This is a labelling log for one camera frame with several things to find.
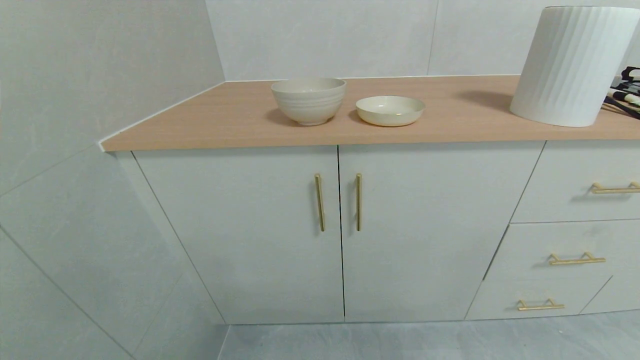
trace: gold handle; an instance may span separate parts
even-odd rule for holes
[[[358,207],[356,211],[356,228],[360,231],[362,229],[362,174],[356,175],[356,206]]]
[[[320,214],[320,231],[324,231],[324,204],[322,202],[322,177],[316,174],[316,195],[318,196],[318,213]]]
[[[628,188],[603,188],[600,183],[593,183],[591,192],[596,194],[602,193],[640,193],[640,183],[632,181]]]
[[[564,305],[556,304],[556,302],[554,302],[554,299],[549,298],[546,302],[551,305],[527,306],[524,300],[518,300],[518,304],[522,304],[522,306],[518,306],[518,311],[564,309]]]
[[[585,252],[580,259],[560,260],[560,258],[555,254],[551,254],[551,257],[554,259],[549,260],[549,265],[593,264],[604,263],[607,261],[605,258],[594,258],[588,251]]]

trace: shallow dish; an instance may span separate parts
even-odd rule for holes
[[[280,111],[304,126],[324,124],[332,118],[346,90],[346,81],[332,78],[292,79],[271,85]]]
[[[424,103],[402,96],[374,96],[356,102],[358,115],[378,126],[405,126],[413,124],[422,115]]]

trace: bowl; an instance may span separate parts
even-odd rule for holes
[[[332,78],[292,79],[271,85],[280,111],[304,126],[329,121],[342,105],[346,90],[346,81]]]
[[[405,126],[413,124],[424,111],[424,103],[402,96],[374,96],[356,102],[358,115],[378,126]]]

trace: white vase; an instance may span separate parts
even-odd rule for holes
[[[592,125],[639,19],[631,8],[545,8],[511,112],[552,125]]]

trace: countertop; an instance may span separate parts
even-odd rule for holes
[[[328,123],[305,127],[277,108],[274,81],[224,83],[102,142],[105,151],[215,149],[363,143],[522,140],[640,140],[640,120],[600,111],[595,125],[559,127],[509,112],[518,76],[347,79],[347,96]],[[400,95],[424,101],[423,116],[405,127],[360,120],[357,100]]]

